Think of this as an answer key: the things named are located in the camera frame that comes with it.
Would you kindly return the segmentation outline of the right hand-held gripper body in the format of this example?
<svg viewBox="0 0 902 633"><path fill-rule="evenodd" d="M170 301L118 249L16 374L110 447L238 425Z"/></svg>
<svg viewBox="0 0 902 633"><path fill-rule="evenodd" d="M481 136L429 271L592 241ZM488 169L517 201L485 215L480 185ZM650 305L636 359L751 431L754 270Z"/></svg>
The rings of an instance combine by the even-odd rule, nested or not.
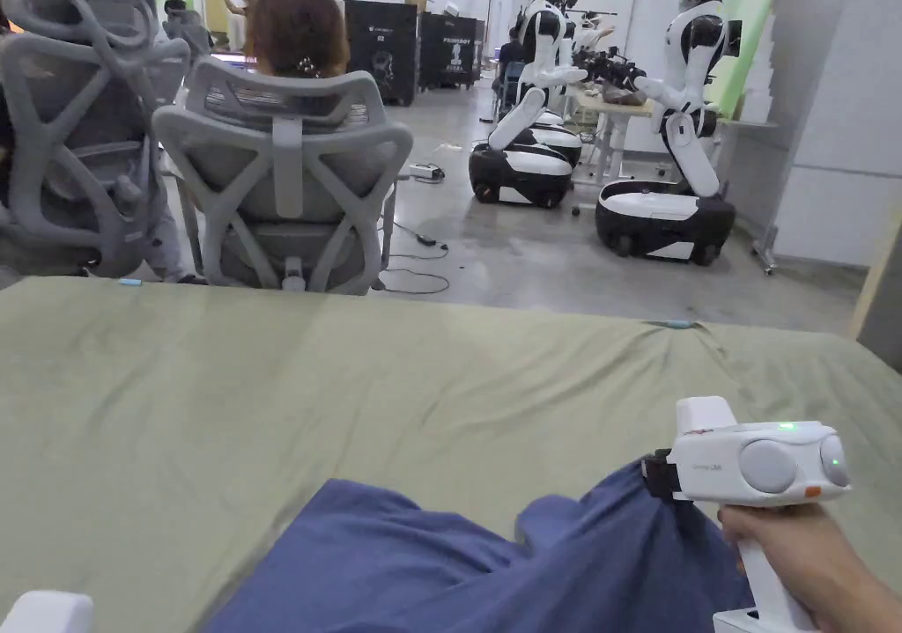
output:
<svg viewBox="0 0 902 633"><path fill-rule="evenodd" d="M682 399L676 417L673 445L641 462L654 497L772 509L831 501L851 489L841 440L819 421L739 423L719 396ZM754 605L713 614L714 630L816 632L760 545L742 540L738 548Z"/></svg>

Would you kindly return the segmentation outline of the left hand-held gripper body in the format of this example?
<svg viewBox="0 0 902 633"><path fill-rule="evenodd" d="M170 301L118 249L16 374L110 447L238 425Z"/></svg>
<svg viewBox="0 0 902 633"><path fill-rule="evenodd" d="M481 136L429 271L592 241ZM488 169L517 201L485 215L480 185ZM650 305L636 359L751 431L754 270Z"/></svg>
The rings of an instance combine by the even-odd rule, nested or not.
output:
<svg viewBox="0 0 902 633"><path fill-rule="evenodd" d="M2 632L92 632L93 600L84 594L31 591L17 597Z"/></svg>

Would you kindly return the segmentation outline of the person's right hand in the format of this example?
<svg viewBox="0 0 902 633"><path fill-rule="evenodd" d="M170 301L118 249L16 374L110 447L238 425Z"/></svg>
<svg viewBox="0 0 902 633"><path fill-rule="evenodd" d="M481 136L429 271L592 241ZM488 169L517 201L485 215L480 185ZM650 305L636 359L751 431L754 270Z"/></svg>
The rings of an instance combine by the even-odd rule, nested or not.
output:
<svg viewBox="0 0 902 633"><path fill-rule="evenodd" d="M819 504L778 509L725 506L726 540L755 541L788 591L823 632L899 632L901 603L856 554Z"/></svg>

